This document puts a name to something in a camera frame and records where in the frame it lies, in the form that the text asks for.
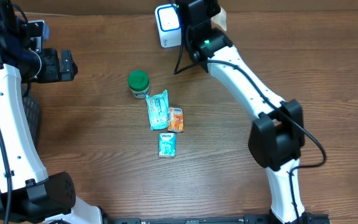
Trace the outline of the green lid jar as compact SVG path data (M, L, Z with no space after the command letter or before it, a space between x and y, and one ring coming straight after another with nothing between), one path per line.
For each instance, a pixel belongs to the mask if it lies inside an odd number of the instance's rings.
M149 77L142 70L130 73L127 82L132 94L138 99L144 99L150 93Z

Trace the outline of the teal wet wipes pack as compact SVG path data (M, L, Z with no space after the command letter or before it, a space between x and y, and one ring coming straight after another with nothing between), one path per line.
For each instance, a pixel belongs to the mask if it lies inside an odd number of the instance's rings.
M150 129L154 131L167 128L169 118L168 91L164 90L162 93L153 96L147 95L145 100L147 103Z

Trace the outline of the orange Kleenex tissue pack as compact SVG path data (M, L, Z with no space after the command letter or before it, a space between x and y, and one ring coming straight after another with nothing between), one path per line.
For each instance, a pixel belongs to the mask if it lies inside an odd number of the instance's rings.
M170 107L168 131L182 133L184 131L184 116L181 108Z

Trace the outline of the teal Kleenex tissue pack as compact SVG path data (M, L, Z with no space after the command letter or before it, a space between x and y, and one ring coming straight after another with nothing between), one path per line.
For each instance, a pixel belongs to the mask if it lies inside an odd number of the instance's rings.
M174 158L176 156L175 133L160 133L158 139L158 156L161 158Z

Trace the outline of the brown snack pouch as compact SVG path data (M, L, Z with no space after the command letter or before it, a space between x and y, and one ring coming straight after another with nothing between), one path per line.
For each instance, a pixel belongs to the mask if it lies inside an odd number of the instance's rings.
M219 26L223 31L227 31L227 14L222 7L220 12L211 18L211 21Z

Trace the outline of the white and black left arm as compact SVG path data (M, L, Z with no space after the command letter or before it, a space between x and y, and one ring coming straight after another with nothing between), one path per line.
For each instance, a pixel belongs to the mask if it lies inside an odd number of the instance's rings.
M49 175L30 128L37 105L23 85L67 82L78 68L69 50L44 48L49 30L13 2L0 1L0 220L4 223L110 223L77 196L70 175Z

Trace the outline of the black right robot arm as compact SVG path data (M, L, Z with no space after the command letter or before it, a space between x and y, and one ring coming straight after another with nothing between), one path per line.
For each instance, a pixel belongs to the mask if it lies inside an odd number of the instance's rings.
M297 166L305 144L303 112L296 100L271 91L243 61L232 40L211 19L220 13L217 1L177 1L182 42L191 60L218 79L252 121L248 147L266 170L274 223L305 223Z

